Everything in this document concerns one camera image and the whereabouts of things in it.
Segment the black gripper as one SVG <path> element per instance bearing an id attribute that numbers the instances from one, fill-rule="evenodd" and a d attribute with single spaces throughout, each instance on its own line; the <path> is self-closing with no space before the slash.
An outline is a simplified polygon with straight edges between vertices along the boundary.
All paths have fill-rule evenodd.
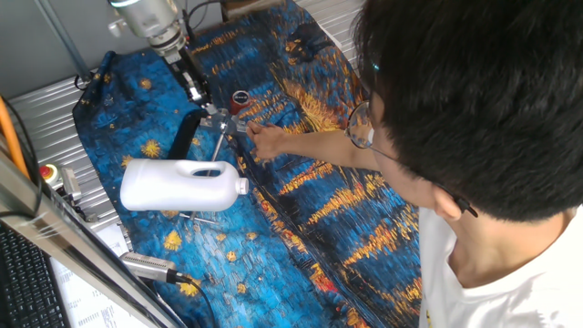
<path id="1" fill-rule="evenodd" d="M 169 70 L 179 85 L 184 89 L 187 98 L 201 107 L 210 115 L 216 115 L 219 110 L 211 100 L 210 88 L 205 77 L 199 72 L 192 54 L 186 47 L 169 56 Z"/>

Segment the bare right hand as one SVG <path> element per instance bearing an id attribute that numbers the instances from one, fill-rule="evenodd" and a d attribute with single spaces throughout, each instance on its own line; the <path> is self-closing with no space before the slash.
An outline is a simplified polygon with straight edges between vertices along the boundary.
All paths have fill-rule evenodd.
<path id="1" fill-rule="evenodd" d="M 250 121 L 247 123 L 247 135 L 254 143 L 254 153 L 259 159 L 275 159 L 286 151 L 289 135 L 280 127 Z"/>

